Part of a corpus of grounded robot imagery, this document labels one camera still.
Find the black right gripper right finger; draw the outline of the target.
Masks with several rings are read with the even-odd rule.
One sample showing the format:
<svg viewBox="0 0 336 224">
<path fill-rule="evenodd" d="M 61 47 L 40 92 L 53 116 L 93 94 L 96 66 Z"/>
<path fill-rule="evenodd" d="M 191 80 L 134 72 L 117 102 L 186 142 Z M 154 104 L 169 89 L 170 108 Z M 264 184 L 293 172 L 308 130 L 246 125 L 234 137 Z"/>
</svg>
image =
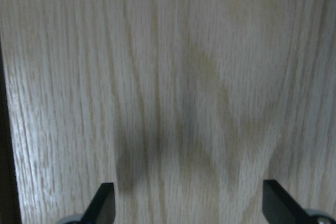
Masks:
<svg viewBox="0 0 336 224">
<path fill-rule="evenodd" d="M 307 212 L 276 180 L 265 179 L 262 186 L 262 212 L 268 223 L 312 223 Z"/>
</svg>

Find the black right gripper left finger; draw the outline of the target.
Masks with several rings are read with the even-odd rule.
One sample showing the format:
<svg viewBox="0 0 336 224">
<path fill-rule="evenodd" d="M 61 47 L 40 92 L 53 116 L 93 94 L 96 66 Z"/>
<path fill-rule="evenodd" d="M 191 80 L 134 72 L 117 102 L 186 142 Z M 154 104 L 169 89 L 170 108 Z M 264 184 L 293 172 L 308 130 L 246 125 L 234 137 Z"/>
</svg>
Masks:
<svg viewBox="0 0 336 224">
<path fill-rule="evenodd" d="M 102 183 L 81 218 L 81 223 L 114 223 L 116 216 L 113 183 Z"/>
</svg>

